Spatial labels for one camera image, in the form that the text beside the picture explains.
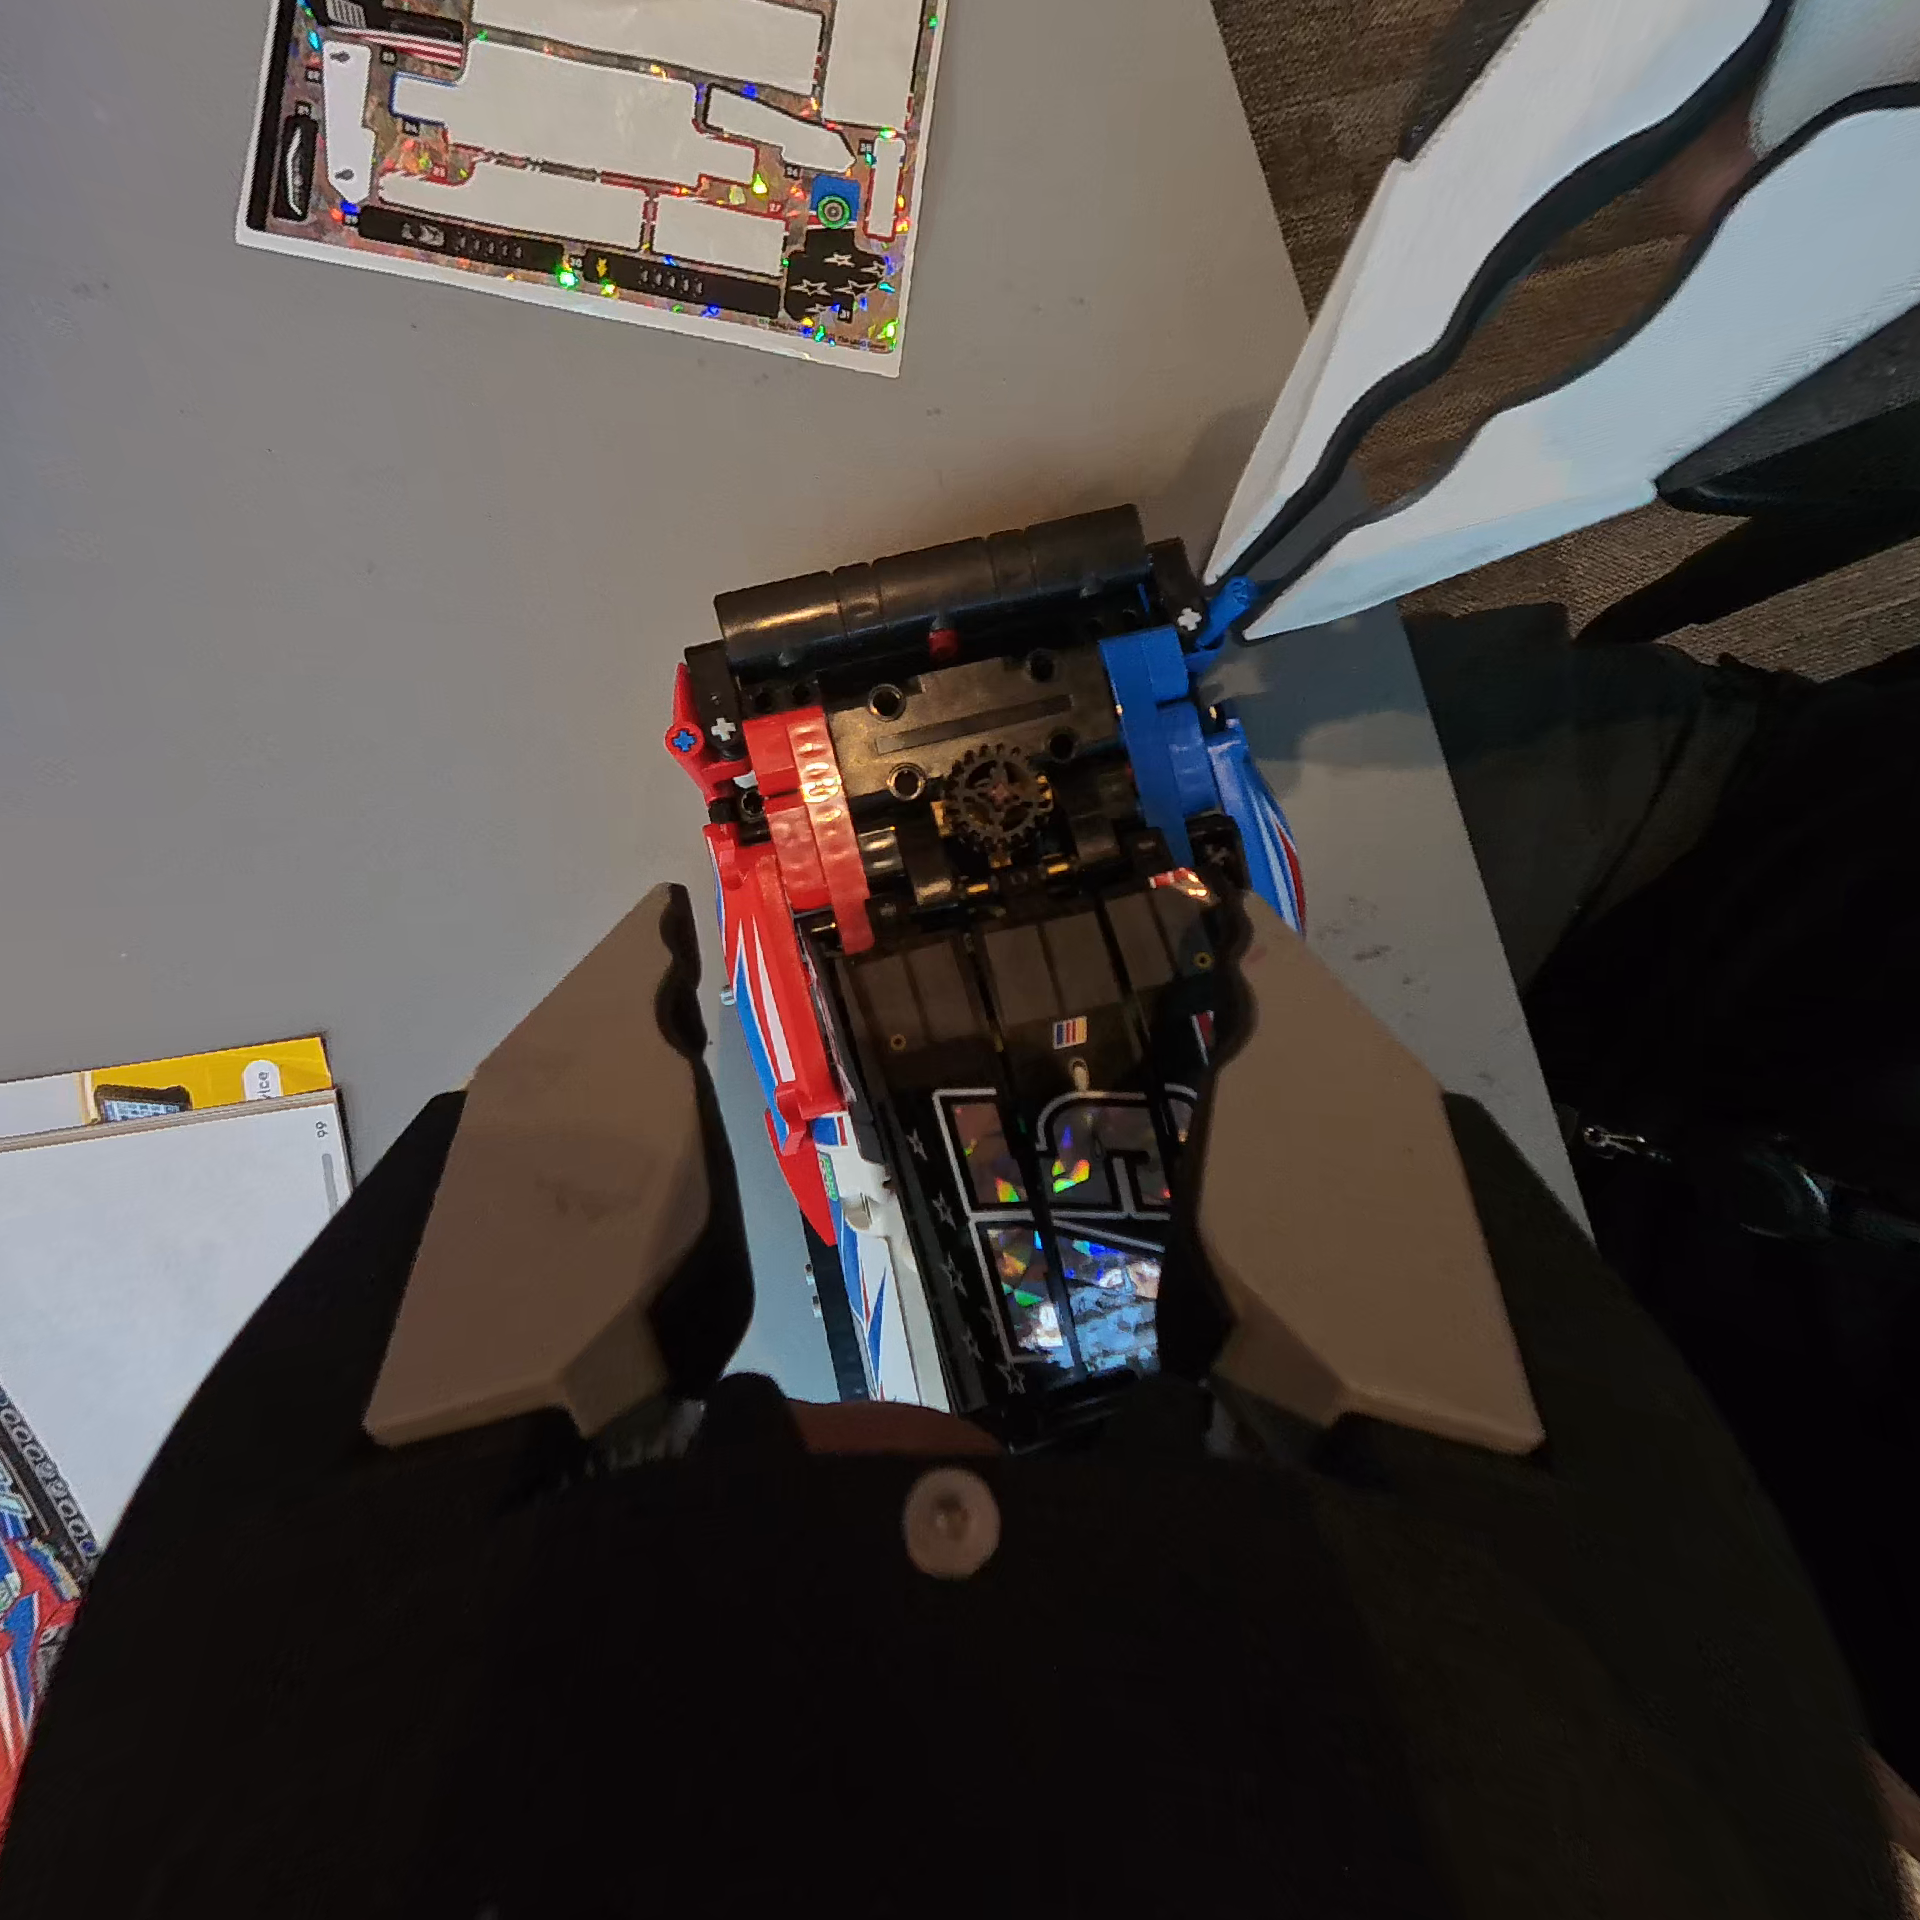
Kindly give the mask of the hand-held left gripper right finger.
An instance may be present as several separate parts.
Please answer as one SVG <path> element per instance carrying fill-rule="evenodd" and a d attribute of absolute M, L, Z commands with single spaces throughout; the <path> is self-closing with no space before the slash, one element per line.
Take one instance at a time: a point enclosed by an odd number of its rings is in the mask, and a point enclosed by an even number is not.
<path fill-rule="evenodd" d="M 1214 986 L 1163 1371 L 1310 1428 L 1535 1451 L 1541 1413 L 1433 1076 L 1253 891 L 1220 905 Z"/>

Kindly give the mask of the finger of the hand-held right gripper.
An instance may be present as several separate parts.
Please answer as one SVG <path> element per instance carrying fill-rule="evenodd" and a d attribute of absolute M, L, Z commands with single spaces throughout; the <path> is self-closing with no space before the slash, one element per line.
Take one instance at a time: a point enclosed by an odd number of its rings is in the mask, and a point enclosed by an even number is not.
<path fill-rule="evenodd" d="M 1763 1 L 1462 3 L 1239 472 L 1205 580 L 1285 540 L 1527 266 L 1747 86 L 1784 18 Z"/>
<path fill-rule="evenodd" d="M 1917 88 L 1824 109 L 1739 184 L 1662 299 L 1499 410 L 1428 485 L 1275 588 L 1243 642 L 1394 603 L 1650 504 L 1657 482 L 1917 299 Z"/>

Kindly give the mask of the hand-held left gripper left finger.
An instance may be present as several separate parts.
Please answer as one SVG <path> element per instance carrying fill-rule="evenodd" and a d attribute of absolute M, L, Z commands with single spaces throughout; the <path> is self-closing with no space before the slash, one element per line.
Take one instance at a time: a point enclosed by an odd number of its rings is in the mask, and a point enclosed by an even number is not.
<path fill-rule="evenodd" d="M 660 882 L 469 1076 L 364 1425 L 595 1439 L 705 1399 L 754 1308 L 693 905 Z"/>

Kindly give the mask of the instruction booklet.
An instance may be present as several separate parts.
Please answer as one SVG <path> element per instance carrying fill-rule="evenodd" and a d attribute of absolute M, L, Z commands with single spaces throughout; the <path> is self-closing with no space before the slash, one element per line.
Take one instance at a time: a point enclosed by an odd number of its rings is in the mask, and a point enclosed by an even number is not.
<path fill-rule="evenodd" d="M 4 1079 L 4 1812 L 138 1481 L 351 1186 L 315 1034 Z"/>

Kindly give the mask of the red white blue toy car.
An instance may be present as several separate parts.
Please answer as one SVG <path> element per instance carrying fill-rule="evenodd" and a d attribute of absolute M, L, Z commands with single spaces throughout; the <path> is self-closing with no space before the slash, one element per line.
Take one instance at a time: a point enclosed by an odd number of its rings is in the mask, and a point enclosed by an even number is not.
<path fill-rule="evenodd" d="M 1284 808 L 1131 504 L 723 591 L 689 644 L 721 990 L 846 1398 L 1063 1448 L 1159 1368 L 1221 904 Z"/>

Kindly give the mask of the holographic sticker sheet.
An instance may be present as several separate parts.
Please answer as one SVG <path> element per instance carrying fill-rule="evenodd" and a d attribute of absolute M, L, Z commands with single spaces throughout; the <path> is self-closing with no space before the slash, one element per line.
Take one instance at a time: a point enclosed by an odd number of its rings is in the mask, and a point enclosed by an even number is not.
<path fill-rule="evenodd" d="M 894 377 L 947 3 L 280 1 L 235 242 Z"/>

